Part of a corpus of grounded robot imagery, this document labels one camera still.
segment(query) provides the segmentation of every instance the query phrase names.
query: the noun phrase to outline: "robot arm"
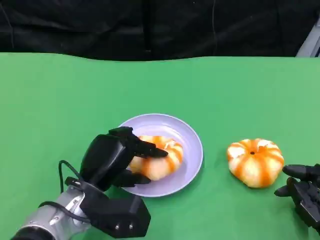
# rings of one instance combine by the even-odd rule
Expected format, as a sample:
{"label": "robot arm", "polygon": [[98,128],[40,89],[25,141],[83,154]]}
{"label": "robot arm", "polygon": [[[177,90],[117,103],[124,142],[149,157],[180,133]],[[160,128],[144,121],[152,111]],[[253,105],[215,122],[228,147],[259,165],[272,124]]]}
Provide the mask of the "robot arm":
{"label": "robot arm", "polygon": [[[139,196],[109,198],[104,192],[112,185],[134,187],[148,178],[127,170],[134,156],[165,157],[166,151],[141,141],[131,127],[112,129],[98,135],[90,144],[78,179],[67,177],[68,186],[55,202],[43,202],[12,240],[69,240],[93,226],[114,238],[144,237],[151,216]],[[59,163],[60,180],[63,181]]]}
{"label": "robot arm", "polygon": [[320,234],[320,165],[286,165],[283,172],[290,177],[274,194],[291,197],[300,218]]}

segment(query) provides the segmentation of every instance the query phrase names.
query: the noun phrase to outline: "green tablecloth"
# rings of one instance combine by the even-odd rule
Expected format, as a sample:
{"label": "green tablecloth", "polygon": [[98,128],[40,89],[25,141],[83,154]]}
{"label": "green tablecloth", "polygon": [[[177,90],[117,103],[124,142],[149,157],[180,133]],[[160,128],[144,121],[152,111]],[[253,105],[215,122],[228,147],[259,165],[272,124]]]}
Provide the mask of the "green tablecloth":
{"label": "green tablecloth", "polygon": [[[231,142],[259,137],[278,144],[286,164],[320,162],[318,59],[125,63],[2,53],[0,66],[1,239],[59,195],[59,160],[79,169],[97,134],[145,113],[189,123],[205,154],[188,187],[145,199],[152,215],[145,239],[319,239],[293,212],[291,199],[274,196],[284,174],[270,188],[252,190],[232,177],[226,160]],[[75,239],[110,238],[91,230]]]}

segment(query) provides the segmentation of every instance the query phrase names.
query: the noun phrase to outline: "orange striped bread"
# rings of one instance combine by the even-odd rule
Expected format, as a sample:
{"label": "orange striped bread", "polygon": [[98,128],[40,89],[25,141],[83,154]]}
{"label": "orange striped bread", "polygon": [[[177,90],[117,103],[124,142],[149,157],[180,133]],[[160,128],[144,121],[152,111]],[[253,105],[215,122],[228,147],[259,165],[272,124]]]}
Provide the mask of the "orange striped bread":
{"label": "orange striped bread", "polygon": [[141,158],[135,156],[129,167],[133,173],[141,173],[147,178],[157,181],[175,171],[183,161],[183,148],[172,138],[164,136],[140,136],[142,141],[153,143],[157,148],[168,152],[166,157]]}
{"label": "orange striped bread", "polygon": [[260,138],[232,143],[227,158],[230,172],[250,188],[272,185],[285,163],[278,146]]}

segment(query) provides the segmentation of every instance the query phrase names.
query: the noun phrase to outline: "lavender plate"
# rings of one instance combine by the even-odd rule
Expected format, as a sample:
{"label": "lavender plate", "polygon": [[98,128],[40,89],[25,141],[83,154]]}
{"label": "lavender plate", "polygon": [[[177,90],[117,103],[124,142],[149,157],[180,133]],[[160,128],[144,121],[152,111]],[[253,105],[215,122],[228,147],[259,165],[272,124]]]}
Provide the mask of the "lavender plate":
{"label": "lavender plate", "polygon": [[198,174],[203,160],[202,144],[196,132],[184,121],[155,113],[133,117],[120,126],[132,127],[137,136],[171,137],[183,147],[183,162],[176,172],[149,184],[124,188],[129,193],[143,197],[170,195],[183,189]]}

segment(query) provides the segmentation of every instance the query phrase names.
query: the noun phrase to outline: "black backdrop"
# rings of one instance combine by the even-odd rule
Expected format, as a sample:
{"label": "black backdrop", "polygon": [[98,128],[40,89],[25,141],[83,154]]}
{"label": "black backdrop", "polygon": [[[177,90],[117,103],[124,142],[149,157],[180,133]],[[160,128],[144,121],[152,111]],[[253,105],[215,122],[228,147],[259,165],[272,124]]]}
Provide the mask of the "black backdrop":
{"label": "black backdrop", "polygon": [[0,0],[0,52],[120,60],[295,56],[320,0]]}

